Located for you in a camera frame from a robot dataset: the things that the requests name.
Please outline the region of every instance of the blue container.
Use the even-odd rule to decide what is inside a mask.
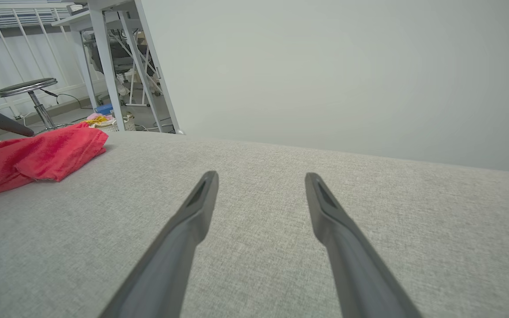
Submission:
[[[107,103],[103,106],[97,107],[95,109],[96,113],[102,114],[102,115],[109,115],[111,114],[111,111],[113,111],[113,106],[111,106],[110,103]]]

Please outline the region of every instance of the gray couch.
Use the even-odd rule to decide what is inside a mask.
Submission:
[[[509,316],[509,173],[112,133],[60,183],[0,193],[0,317],[96,317],[200,176],[220,175],[183,317],[339,317],[304,191],[323,177],[426,317]]]

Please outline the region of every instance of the red towel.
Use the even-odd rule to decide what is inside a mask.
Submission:
[[[32,138],[0,141],[0,193],[40,179],[62,181],[105,152],[107,134],[81,122]]]

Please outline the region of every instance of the bar stool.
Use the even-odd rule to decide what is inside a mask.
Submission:
[[[56,83],[58,83],[58,81],[55,78],[44,78],[44,79],[26,81],[21,84],[12,85],[12,86],[0,89],[0,97],[14,96],[14,95],[28,92],[30,98],[34,102],[34,110],[37,111],[38,115],[42,119],[42,122],[44,123],[44,126],[46,127],[45,129],[38,132],[38,133],[42,133],[47,130],[54,130],[54,129],[58,129],[60,127],[65,127],[68,125],[68,124],[55,125],[54,122],[52,121],[52,118],[50,117],[50,115],[48,115],[46,108],[40,103],[40,101],[38,101],[37,96],[34,94],[34,91],[36,89],[54,85]]]

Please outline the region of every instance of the basket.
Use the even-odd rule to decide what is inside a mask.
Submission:
[[[123,121],[125,123],[125,130],[136,131],[135,116],[129,114],[123,117]],[[95,124],[95,128],[103,131],[104,133],[109,133],[111,131],[119,131],[119,127],[117,127],[117,121],[114,121],[112,124],[107,125]]]

